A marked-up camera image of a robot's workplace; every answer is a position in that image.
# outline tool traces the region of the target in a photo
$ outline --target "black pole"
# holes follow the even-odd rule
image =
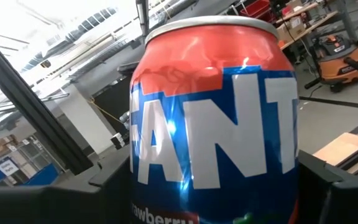
[[[81,148],[2,53],[0,53],[0,89],[35,130],[48,141],[73,174],[77,175],[92,166],[92,162]]]

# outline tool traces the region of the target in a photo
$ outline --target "aluminum can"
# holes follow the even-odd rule
[[[297,90],[271,24],[153,30],[131,80],[132,223],[294,223]]]

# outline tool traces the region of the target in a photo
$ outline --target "can lid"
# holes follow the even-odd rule
[[[251,17],[244,17],[244,16],[199,16],[199,17],[192,17],[192,18],[181,19],[179,21],[171,22],[153,30],[146,37],[145,44],[147,45],[147,43],[149,43],[149,41],[152,40],[154,37],[157,37],[166,32],[170,32],[185,27],[205,26],[205,25],[212,25],[212,24],[227,24],[227,25],[256,27],[273,34],[278,39],[278,33],[276,28],[270,23],[261,21],[259,19],[254,19]]]

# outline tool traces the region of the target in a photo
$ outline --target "blue can label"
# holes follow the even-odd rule
[[[231,67],[222,79],[178,95],[132,86],[134,223],[292,223],[294,73]]]

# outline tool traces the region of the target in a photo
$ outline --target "white pillar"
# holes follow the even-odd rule
[[[100,111],[90,105],[90,99],[86,99],[74,85],[65,91],[70,95],[56,100],[56,103],[95,153],[100,154],[113,146],[111,138],[116,132]]]

